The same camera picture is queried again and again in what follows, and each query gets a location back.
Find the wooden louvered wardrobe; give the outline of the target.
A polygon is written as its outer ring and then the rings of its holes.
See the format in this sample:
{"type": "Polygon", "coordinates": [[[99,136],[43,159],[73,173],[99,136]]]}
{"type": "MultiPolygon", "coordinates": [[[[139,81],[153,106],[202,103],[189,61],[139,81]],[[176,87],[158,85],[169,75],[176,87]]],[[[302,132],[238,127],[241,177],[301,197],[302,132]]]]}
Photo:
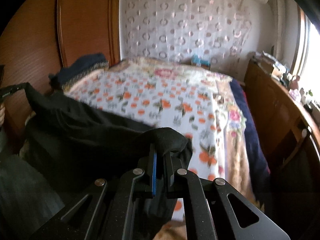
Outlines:
{"type": "Polygon", "coordinates": [[[26,0],[1,34],[1,85],[48,93],[50,73],[94,53],[120,60],[119,0],[26,0]]]}

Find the blue tissue box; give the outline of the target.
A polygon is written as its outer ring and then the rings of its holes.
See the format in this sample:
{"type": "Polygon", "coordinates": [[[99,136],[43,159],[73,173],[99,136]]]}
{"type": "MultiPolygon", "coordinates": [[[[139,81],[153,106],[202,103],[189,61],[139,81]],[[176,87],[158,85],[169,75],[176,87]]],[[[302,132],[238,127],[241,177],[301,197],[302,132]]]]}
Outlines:
{"type": "Polygon", "coordinates": [[[191,57],[191,64],[196,65],[196,66],[206,66],[206,67],[210,66],[209,61],[201,59],[196,54],[191,57]]]}

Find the rolled patterned window curtain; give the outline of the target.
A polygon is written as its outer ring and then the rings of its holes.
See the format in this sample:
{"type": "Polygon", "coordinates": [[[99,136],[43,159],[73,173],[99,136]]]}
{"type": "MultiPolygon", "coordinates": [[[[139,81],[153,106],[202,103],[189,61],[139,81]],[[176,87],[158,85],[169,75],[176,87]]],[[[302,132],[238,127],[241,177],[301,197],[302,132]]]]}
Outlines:
{"type": "Polygon", "coordinates": [[[275,25],[274,57],[281,61],[284,53],[284,34],[286,29],[285,0],[272,0],[272,10],[275,25]]]}

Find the folded navy garment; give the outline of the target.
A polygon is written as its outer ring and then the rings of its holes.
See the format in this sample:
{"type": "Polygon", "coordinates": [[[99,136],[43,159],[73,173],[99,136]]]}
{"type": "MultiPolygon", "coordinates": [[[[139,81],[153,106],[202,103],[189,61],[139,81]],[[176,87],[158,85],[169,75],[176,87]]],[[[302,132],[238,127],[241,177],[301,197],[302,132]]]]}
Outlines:
{"type": "Polygon", "coordinates": [[[108,61],[103,53],[87,54],[79,57],[72,65],[50,74],[50,86],[54,90],[68,91],[82,78],[96,70],[108,70],[108,61]]]}

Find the wooden sideboard cabinet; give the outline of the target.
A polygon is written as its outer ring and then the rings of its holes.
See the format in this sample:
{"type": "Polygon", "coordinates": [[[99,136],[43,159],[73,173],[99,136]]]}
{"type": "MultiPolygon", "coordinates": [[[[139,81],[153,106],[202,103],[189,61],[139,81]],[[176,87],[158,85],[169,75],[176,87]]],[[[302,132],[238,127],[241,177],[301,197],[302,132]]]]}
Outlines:
{"type": "Polygon", "coordinates": [[[253,60],[244,83],[269,168],[275,171],[296,161],[300,168],[319,170],[319,129],[311,115],[253,60]]]}

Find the stack of papers and books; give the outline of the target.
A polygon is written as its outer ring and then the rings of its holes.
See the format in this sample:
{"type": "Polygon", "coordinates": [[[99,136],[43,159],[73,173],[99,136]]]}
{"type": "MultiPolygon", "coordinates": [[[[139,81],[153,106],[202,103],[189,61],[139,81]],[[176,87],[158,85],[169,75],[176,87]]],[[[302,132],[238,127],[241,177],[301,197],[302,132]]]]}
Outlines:
{"type": "Polygon", "coordinates": [[[252,55],[252,60],[258,64],[267,74],[281,79],[288,73],[288,69],[275,57],[264,51],[256,51],[252,55]]]}

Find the navy blue blanket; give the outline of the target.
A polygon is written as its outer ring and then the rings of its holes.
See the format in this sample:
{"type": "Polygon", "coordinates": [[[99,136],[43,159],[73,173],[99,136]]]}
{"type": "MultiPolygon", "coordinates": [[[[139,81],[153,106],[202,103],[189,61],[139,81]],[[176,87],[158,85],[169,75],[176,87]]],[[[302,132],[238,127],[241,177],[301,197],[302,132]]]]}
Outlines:
{"type": "Polygon", "coordinates": [[[240,86],[240,83],[236,79],[233,79],[230,82],[230,87],[237,105],[246,118],[246,128],[244,131],[244,135],[251,181],[255,181],[256,183],[260,184],[270,175],[270,170],[268,168],[266,158],[260,147],[257,129],[249,110],[246,94],[240,86]]]}

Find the orange-print white garment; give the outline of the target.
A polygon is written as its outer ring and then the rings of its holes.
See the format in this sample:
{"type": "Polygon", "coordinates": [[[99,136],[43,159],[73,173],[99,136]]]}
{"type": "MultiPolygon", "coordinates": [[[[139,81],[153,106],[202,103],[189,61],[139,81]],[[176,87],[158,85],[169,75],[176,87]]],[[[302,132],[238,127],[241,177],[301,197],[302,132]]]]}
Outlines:
{"type": "Polygon", "coordinates": [[[228,114],[218,102],[216,81],[202,74],[169,78],[170,72],[148,75],[127,69],[91,74],[65,94],[106,112],[178,131],[191,139],[188,170],[207,180],[224,178],[228,114]]]}

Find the black Superman t-shirt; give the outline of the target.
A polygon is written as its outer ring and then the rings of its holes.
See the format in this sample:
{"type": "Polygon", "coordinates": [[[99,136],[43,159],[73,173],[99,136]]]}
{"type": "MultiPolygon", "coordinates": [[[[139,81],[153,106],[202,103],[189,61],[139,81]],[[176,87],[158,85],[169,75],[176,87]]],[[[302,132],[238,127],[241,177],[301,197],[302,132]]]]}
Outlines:
{"type": "Polygon", "coordinates": [[[106,179],[111,202],[124,193],[120,184],[129,172],[146,174],[150,145],[157,153],[157,191],[138,206],[135,239],[152,239],[173,214],[176,200],[164,189],[164,156],[173,153],[188,167],[193,149],[190,139],[171,128],[154,128],[93,108],[56,92],[44,96],[30,84],[25,94],[35,115],[25,132],[26,161],[59,193],[84,192],[96,179],[106,179]]]}

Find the circle-patterned sheer curtain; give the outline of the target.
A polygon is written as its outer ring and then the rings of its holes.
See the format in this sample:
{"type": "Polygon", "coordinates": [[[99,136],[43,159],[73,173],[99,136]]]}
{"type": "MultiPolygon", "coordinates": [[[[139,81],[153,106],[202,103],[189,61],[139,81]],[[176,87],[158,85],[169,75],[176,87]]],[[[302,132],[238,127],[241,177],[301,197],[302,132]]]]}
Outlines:
{"type": "Polygon", "coordinates": [[[120,0],[124,56],[238,67],[251,31],[244,0],[120,0]]]}

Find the floral bed quilt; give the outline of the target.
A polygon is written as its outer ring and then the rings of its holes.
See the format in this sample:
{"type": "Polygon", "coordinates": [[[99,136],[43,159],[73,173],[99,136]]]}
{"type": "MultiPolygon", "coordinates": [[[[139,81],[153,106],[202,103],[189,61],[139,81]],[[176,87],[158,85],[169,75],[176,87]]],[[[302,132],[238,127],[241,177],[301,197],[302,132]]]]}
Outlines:
{"type": "Polygon", "coordinates": [[[245,141],[247,119],[231,81],[199,67],[139,57],[107,73],[103,97],[108,111],[189,138],[189,171],[202,179],[223,178],[257,204],[245,141]]]}

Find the pink figurine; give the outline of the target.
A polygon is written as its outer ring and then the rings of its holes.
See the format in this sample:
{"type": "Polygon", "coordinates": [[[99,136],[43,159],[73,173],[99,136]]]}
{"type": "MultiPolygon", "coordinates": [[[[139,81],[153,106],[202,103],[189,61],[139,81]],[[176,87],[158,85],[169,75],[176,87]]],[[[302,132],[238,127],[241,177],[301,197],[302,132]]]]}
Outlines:
{"type": "Polygon", "coordinates": [[[294,75],[290,81],[289,88],[291,90],[299,90],[299,81],[300,81],[300,76],[294,75]]]}

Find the window with white frame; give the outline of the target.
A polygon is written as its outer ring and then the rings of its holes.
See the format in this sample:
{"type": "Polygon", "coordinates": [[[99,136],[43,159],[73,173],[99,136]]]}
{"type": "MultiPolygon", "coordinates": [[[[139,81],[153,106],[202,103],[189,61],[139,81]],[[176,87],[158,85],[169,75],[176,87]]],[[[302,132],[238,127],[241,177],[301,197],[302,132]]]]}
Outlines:
{"type": "Polygon", "coordinates": [[[291,73],[300,77],[299,85],[304,91],[313,97],[319,94],[319,31],[301,8],[291,73]]]}

